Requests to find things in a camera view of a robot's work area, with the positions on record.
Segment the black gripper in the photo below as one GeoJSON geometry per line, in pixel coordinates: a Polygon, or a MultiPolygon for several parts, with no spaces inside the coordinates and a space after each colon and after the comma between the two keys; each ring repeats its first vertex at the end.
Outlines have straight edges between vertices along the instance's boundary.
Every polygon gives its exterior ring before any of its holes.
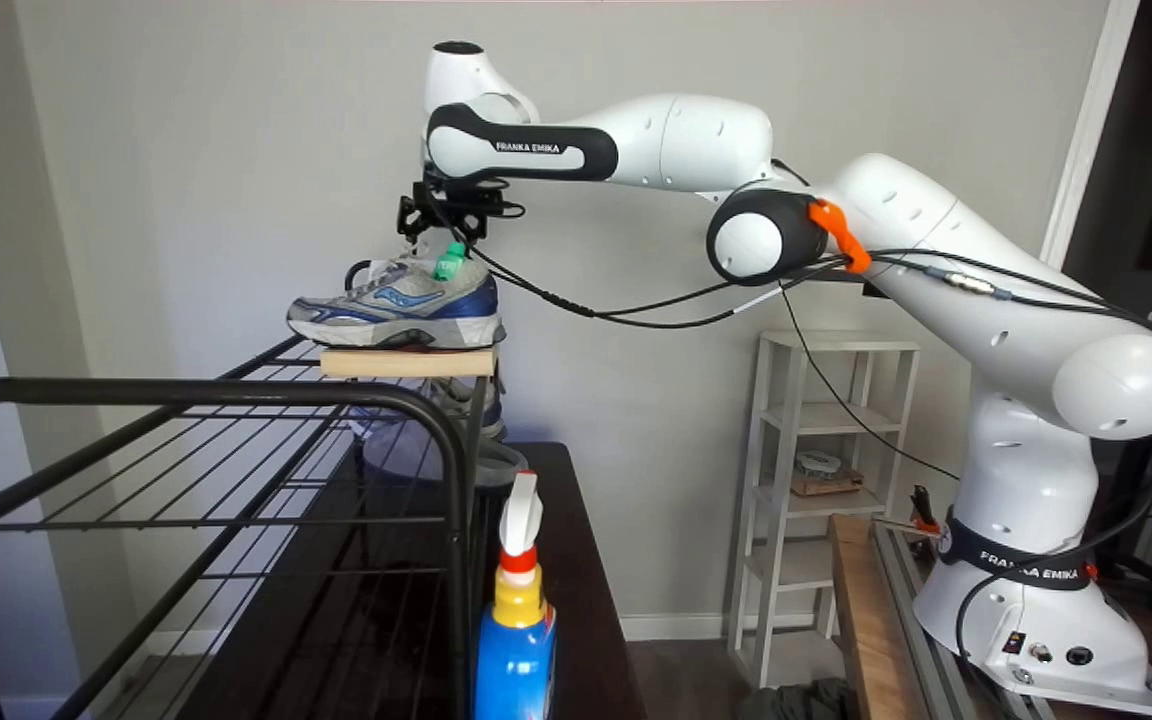
{"type": "Polygon", "coordinates": [[[494,222],[522,222],[523,207],[499,186],[480,179],[418,179],[399,196],[397,233],[418,246],[430,229],[450,229],[455,240],[477,246],[494,222]]]}

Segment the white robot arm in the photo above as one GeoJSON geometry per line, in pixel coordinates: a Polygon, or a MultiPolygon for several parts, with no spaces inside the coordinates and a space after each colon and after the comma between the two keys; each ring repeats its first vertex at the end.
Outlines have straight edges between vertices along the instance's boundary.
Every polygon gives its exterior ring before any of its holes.
{"type": "Polygon", "coordinates": [[[718,203],[706,246],[726,279],[841,263],[896,300],[971,363],[963,469],[918,623],[1007,691],[1152,715],[1145,632],[1095,589],[1089,527],[1094,450],[1152,437],[1152,328],[885,154],[814,187],[746,102],[640,96],[545,121],[472,40],[430,54],[423,177],[695,194],[718,203]]]}

